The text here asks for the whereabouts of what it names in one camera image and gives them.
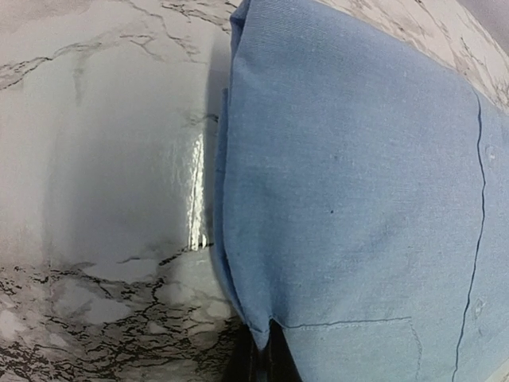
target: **white marble pattern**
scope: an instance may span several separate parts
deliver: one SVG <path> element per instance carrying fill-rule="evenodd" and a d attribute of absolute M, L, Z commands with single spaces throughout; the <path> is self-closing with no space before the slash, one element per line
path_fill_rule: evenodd
<path fill-rule="evenodd" d="M 509 58 L 455 1 L 323 2 L 509 108 Z M 0 382 L 218 378 L 239 324 L 209 253 L 238 4 L 0 3 Z"/>

